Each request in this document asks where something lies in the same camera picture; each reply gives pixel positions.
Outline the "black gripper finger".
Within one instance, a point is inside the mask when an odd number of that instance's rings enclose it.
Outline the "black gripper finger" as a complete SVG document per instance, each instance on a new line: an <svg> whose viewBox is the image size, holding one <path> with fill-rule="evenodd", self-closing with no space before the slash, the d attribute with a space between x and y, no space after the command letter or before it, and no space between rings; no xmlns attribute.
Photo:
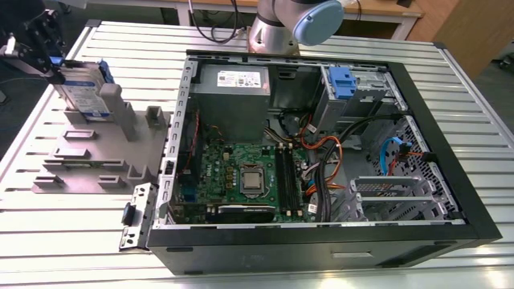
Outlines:
<svg viewBox="0 0 514 289"><path fill-rule="evenodd" d="M52 78L54 73L49 57L22 43L16 44L16 49L18 68L29 75Z"/></svg>
<svg viewBox="0 0 514 289"><path fill-rule="evenodd" d="M49 84L62 84L65 77L60 65L65 58L65 40L60 25L60 13L45 10L29 24L30 41L41 68L38 71Z"/></svg>

